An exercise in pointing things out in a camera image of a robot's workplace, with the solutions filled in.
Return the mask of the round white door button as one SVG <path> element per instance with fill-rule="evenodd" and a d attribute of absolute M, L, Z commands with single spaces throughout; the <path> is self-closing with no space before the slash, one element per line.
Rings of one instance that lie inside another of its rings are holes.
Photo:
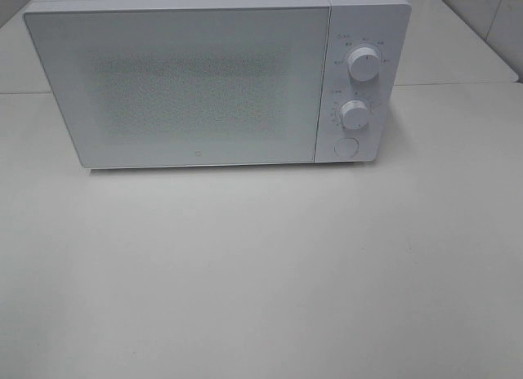
<path fill-rule="evenodd" d="M 359 141 L 355 138 L 343 138 L 334 146 L 334 152 L 339 158 L 352 159 L 359 152 Z"/>

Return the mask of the white microwave knob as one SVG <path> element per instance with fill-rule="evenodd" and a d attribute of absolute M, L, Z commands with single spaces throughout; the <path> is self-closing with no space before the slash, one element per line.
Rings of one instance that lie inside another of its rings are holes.
<path fill-rule="evenodd" d="M 339 118 L 344 128 L 360 130 L 369 123 L 369 108 L 362 100 L 350 100 L 340 107 Z"/>
<path fill-rule="evenodd" d="M 379 73 L 381 59 L 371 46 L 357 47 L 347 58 L 348 71 L 352 79 L 367 82 Z"/>

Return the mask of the white microwave door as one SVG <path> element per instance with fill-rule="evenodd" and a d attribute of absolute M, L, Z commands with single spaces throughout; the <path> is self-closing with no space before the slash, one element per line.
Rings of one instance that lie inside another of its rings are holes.
<path fill-rule="evenodd" d="M 24 19 L 86 168 L 314 158 L 326 7 Z"/>

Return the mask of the white microwave oven body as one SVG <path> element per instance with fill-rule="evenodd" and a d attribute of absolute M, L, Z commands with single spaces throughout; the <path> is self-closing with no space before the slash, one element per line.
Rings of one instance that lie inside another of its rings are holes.
<path fill-rule="evenodd" d="M 377 157 L 411 14 L 407 0 L 34 0 L 27 7 L 24 17 L 27 13 L 306 7 L 329 9 L 315 155 L 309 163 L 372 161 Z M 381 59 L 378 75 L 367 82 L 352 79 L 348 71 L 348 56 L 361 46 L 373 47 Z M 362 100 L 369 108 L 369 123 L 360 130 L 348 130 L 340 121 L 339 109 L 350 100 Z M 359 141 L 359 152 L 352 159 L 339 158 L 334 152 L 334 146 L 343 138 L 355 138 Z"/>

